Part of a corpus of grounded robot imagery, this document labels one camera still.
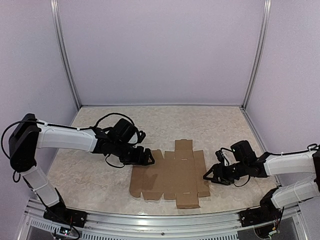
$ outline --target table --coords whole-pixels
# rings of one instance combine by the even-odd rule
[[[73,121],[75,127],[93,126],[112,112],[131,117],[146,133],[142,146],[152,150],[174,151],[175,140],[192,139],[194,150],[204,150],[206,168],[218,160],[215,151],[248,140],[256,155],[259,145],[238,107],[231,106],[117,106],[83,107]],[[118,116],[110,116],[101,127],[113,126]],[[231,162],[232,154],[227,153]],[[117,163],[116,157],[108,160]],[[101,154],[60,149],[48,178],[71,208],[128,215],[193,215],[240,210],[258,206],[261,198],[275,188],[275,178],[254,178],[243,187],[209,183],[210,197],[199,198],[200,208],[177,209],[175,200],[144,200],[129,193],[132,166],[116,169],[105,163]],[[237,181],[242,185],[243,177]]]

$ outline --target gray partition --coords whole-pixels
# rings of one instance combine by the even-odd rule
[[[60,0],[83,105],[241,105],[263,0]]]
[[[320,142],[320,1],[273,1],[257,79],[248,105],[267,150],[303,150]],[[283,185],[307,174],[280,176]],[[320,199],[300,204],[318,240]]]
[[[50,2],[1,1],[0,133],[26,113],[70,124],[77,110],[59,53]],[[8,150],[9,131],[4,139]],[[36,160],[47,172],[55,149],[39,150]],[[0,151],[0,239],[13,240],[29,197],[24,181],[14,183],[9,160]]]

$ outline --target unfolded cardboard box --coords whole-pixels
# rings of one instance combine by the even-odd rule
[[[132,168],[130,194],[145,200],[164,199],[176,202],[178,209],[199,208],[199,198],[210,196],[204,151],[193,151],[192,140],[176,140],[175,150],[153,150],[155,164]]]

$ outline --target beige table surface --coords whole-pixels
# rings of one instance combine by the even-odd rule
[[[238,107],[213,106],[131,106],[83,107],[73,126],[93,126],[102,116],[119,112],[131,117],[146,133],[142,146],[152,150],[174,151],[175,140],[193,139],[194,150],[204,150],[206,168],[217,163],[215,151],[248,140],[257,156],[261,150]],[[100,127],[113,126],[111,116]],[[109,161],[117,164],[115,157]],[[129,193],[132,166],[116,169],[105,163],[104,156],[80,150],[60,149],[48,178],[68,207],[104,213],[130,215],[190,215],[239,210],[258,206],[260,199],[275,187],[275,179],[254,178],[243,187],[210,183],[210,197],[199,198],[200,208],[177,209],[175,200],[144,200]],[[247,177],[237,181],[245,183]]]

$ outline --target brown cardboard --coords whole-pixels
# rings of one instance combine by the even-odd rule
[[[145,200],[174,200],[178,209],[199,208],[199,198],[210,196],[204,151],[193,151],[192,140],[176,140],[174,151],[153,150],[155,164],[133,166],[130,194]]]

